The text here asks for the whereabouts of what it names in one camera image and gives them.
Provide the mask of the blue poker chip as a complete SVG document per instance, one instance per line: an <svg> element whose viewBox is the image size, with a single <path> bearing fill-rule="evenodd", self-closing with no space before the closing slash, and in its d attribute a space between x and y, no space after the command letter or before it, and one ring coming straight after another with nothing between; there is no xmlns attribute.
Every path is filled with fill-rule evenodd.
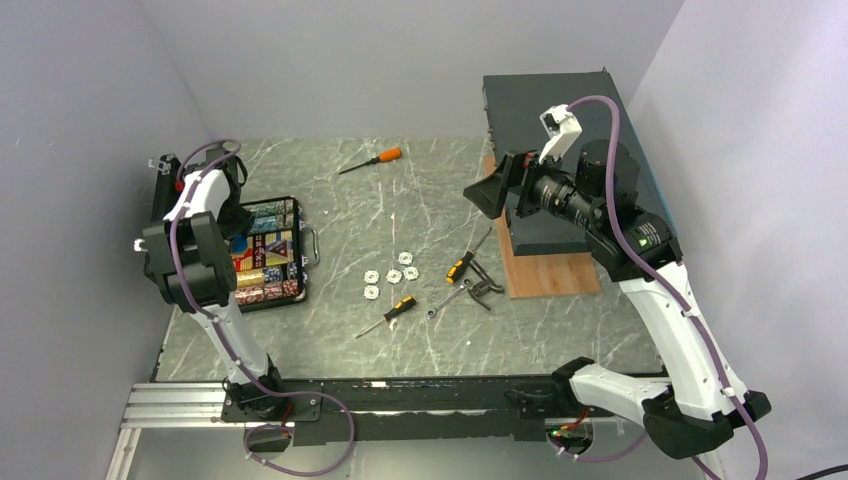
<svg viewBox="0 0 848 480"><path fill-rule="evenodd" d="M246 251L247 247L247 238L244 236L235 236L230 242L230 252L234 255L242 254Z"/></svg>

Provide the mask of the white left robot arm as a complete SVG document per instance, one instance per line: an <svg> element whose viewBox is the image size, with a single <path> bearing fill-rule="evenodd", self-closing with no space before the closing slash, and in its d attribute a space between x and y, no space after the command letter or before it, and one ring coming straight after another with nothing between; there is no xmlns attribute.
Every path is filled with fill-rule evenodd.
<svg viewBox="0 0 848 480"><path fill-rule="evenodd" d="M288 394L237 304L230 253L231 240L253 221L240 202L247 178L240 149L238 141L222 139L195 149L205 156L201 161L174 154L150 159L157 172L151 220L133 247L144 253L144 274L164 302L189 315L214 345L229 399L272 420L285 411Z"/></svg>

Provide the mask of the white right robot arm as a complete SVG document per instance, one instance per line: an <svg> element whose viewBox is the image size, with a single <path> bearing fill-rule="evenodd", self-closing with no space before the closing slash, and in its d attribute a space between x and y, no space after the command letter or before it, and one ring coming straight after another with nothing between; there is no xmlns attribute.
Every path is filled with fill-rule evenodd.
<svg viewBox="0 0 848 480"><path fill-rule="evenodd" d="M646 382L580 357L553 373L552 404L564 415L595 407L632 421L667 456L685 459L717 449L771 405L744 385L715 345L672 228L637 203L639 175L624 145L594 140L581 147L574 173L536 151L510 151L463 194L491 219L515 194L518 216L545 211L583 232L593 259L639 313L668 380Z"/></svg>

